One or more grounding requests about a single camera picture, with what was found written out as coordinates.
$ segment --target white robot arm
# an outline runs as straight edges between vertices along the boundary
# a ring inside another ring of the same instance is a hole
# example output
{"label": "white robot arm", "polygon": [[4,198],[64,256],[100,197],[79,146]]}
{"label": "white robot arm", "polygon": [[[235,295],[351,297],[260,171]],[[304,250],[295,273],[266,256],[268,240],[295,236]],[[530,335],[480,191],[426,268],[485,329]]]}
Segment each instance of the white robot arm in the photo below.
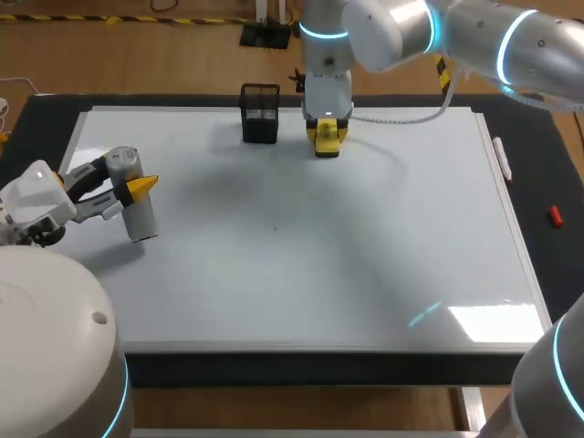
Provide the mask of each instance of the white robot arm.
{"label": "white robot arm", "polygon": [[[81,198],[104,181],[113,188]],[[122,213],[132,242],[156,235],[149,192],[158,181],[144,177],[135,149],[119,147],[61,177],[45,162],[32,163],[0,191],[0,246],[57,243],[69,221],[82,223],[94,216],[105,220]]]}
{"label": "white robot arm", "polygon": [[[382,72],[440,52],[509,97],[544,109],[584,110],[584,26],[576,21],[486,0],[318,0],[306,2],[300,29],[303,109],[318,156],[339,155],[353,110],[355,60]],[[560,101],[526,99],[514,87]]]}

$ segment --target cable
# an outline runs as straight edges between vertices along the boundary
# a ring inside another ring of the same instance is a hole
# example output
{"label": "cable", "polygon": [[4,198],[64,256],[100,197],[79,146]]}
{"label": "cable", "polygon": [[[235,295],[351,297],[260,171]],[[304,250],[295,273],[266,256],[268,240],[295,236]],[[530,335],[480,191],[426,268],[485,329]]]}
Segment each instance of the cable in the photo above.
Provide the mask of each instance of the cable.
{"label": "cable", "polygon": [[501,92],[507,96],[508,98],[514,100],[515,102],[523,103],[524,105],[528,105],[529,107],[537,108],[539,110],[546,110],[546,111],[555,111],[555,112],[584,112],[584,104],[575,103],[575,102],[567,102],[567,101],[558,101],[552,100],[550,102],[545,102],[544,100],[538,100],[529,98],[528,96],[523,96],[517,93],[511,87],[507,85],[503,85],[501,82],[497,82],[495,80],[490,80]]}
{"label": "cable", "polygon": [[0,134],[4,132],[4,127],[6,125],[6,119],[5,117],[8,115],[8,112],[10,112],[10,105],[8,104],[8,101],[6,101],[6,106],[3,108],[2,112],[0,113]]}
{"label": "cable", "polygon": [[440,116],[442,116],[446,112],[446,110],[450,106],[450,102],[452,102],[452,100],[453,100],[454,91],[456,90],[456,87],[458,86],[458,80],[460,79],[462,74],[463,74],[463,70],[461,68],[458,68],[454,72],[453,80],[450,84],[450,88],[448,89],[448,92],[446,93],[446,98],[444,99],[443,105],[440,107],[438,112],[435,112],[431,116],[424,117],[421,119],[413,119],[413,120],[384,120],[384,119],[371,119],[369,117],[361,117],[361,116],[353,115],[353,116],[351,116],[351,119],[358,120],[358,121],[365,121],[367,123],[378,123],[380,125],[415,125],[418,123],[425,123],[426,121],[438,119]]}
{"label": "cable", "polygon": [[287,10],[287,12],[290,13],[290,20],[288,22],[286,22],[286,25],[291,25],[292,23],[294,23],[294,11],[287,4],[286,4],[286,10]]}
{"label": "cable", "polygon": [[582,125],[580,125],[580,120],[578,118],[578,114],[576,114],[574,112],[573,115],[574,115],[574,121],[576,121],[576,127],[578,128],[578,132],[580,134],[580,143],[582,144],[582,150],[584,150],[584,131],[582,131]]}
{"label": "cable", "polygon": [[150,9],[152,12],[168,12],[168,11],[172,11],[175,7],[177,7],[179,5],[179,1],[180,0],[174,0],[174,3],[166,8],[163,9],[158,9],[157,7],[154,6],[154,0],[150,0]]}
{"label": "cable", "polygon": [[[0,78],[0,82],[11,82],[11,81],[22,81],[24,80],[25,82],[28,82],[28,85],[30,85],[30,87],[35,91],[36,94],[42,94],[37,87],[35,87],[35,84],[33,84],[32,80],[30,80],[29,78]],[[5,128],[6,125],[6,116],[8,115],[8,111],[10,111],[10,105],[8,104],[8,101],[6,101],[6,107],[5,107],[5,111],[2,112],[2,114],[0,114],[0,133],[2,133],[2,131]]]}
{"label": "cable", "polygon": [[24,80],[28,82],[28,85],[30,85],[30,87],[35,91],[36,94],[43,94],[40,91],[38,91],[38,88],[35,87],[35,84],[33,84],[32,80],[30,80],[29,78],[0,78],[0,82],[10,82],[18,80]]}

